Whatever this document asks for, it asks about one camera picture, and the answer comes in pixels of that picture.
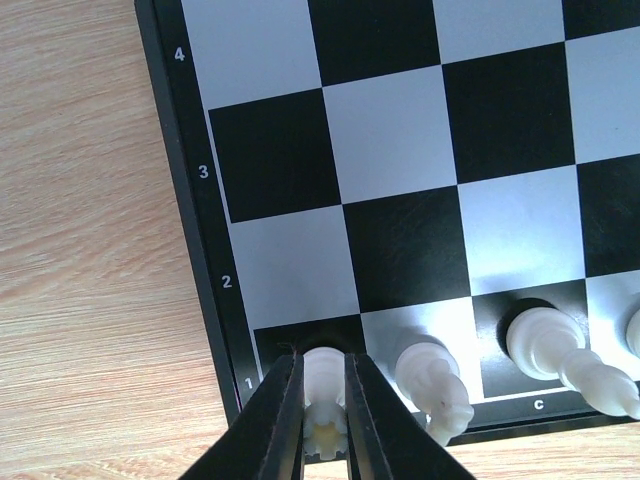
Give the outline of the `white bishop piece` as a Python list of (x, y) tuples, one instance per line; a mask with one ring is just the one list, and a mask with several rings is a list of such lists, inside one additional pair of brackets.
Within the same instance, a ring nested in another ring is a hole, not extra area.
[(558, 380), (593, 409), (609, 416), (639, 418), (639, 388), (621, 369), (586, 347), (577, 321), (550, 307), (517, 315), (506, 334), (510, 359), (526, 376)]

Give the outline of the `white knight piece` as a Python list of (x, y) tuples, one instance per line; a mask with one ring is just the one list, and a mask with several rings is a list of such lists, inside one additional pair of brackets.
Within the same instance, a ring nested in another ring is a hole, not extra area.
[(396, 361), (395, 382), (429, 416), (426, 432), (436, 443), (447, 446), (467, 430), (475, 411), (458, 364), (444, 346), (434, 342), (408, 346)]

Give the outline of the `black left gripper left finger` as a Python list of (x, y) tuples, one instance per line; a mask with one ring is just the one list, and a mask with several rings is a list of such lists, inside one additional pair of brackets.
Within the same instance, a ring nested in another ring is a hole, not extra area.
[(183, 479), (302, 479), (304, 359), (284, 355)]

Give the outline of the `white rook piece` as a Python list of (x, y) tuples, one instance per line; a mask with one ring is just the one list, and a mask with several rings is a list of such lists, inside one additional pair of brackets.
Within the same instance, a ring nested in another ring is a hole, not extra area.
[(344, 353), (317, 347), (304, 354), (305, 454), (334, 460), (348, 446), (345, 417)]

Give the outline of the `white queen piece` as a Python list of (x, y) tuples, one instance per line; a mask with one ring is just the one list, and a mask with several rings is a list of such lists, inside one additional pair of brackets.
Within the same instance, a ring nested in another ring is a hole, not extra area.
[(626, 343), (629, 350), (640, 357), (640, 310), (637, 310), (629, 319), (626, 327)]

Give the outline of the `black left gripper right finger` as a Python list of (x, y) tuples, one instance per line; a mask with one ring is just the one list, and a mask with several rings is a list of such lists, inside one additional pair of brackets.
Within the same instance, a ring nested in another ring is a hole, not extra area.
[(345, 363), (351, 479), (472, 479), (415, 420), (366, 354)]

